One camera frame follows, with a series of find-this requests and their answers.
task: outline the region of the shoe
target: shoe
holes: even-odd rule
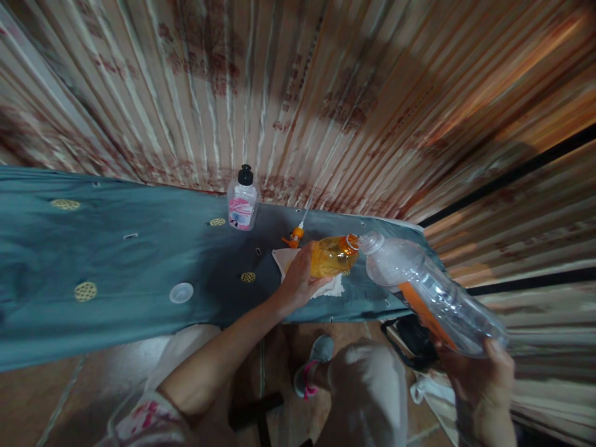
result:
[[[321,335],[312,344],[309,360],[294,374],[294,391],[300,398],[308,400],[314,396],[318,388],[307,386],[310,369],[318,363],[327,363],[333,358],[333,338]]]

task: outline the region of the clear plastic bottle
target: clear plastic bottle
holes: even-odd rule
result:
[[[261,202],[261,191],[253,182],[249,165],[242,165],[238,179],[228,185],[228,223],[231,227],[250,231],[255,226],[256,213]]]
[[[416,243],[369,232],[360,238],[360,250],[367,256],[368,276],[395,295],[402,291],[408,306],[445,346],[485,357],[485,337],[507,345],[507,329],[498,316],[447,277]]]
[[[353,234],[330,237],[315,242],[310,275],[315,278],[337,276],[358,261],[358,237]]]

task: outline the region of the black pump cap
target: black pump cap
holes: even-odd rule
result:
[[[238,171],[238,183],[244,186],[253,184],[253,173],[250,171],[250,165],[242,165],[242,169]]]

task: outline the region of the orange bottle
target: orange bottle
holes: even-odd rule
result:
[[[315,242],[310,275],[315,278],[337,276],[358,261],[358,237],[353,234],[330,237]]]

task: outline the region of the tiled floor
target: tiled floor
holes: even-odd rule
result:
[[[331,407],[320,392],[304,401],[291,386],[291,373],[310,353],[312,341],[329,333],[336,352],[361,337],[388,343],[377,322],[283,325],[271,331],[249,354],[232,384],[232,405],[280,392],[284,406],[268,415],[274,446],[294,447],[316,440]],[[155,367],[168,337],[116,346],[79,358],[0,374],[0,438],[5,445],[93,445],[110,414]],[[413,381],[413,373],[408,383]],[[409,397],[409,446],[449,446],[428,405]],[[239,445],[258,446],[256,427],[238,434]]]

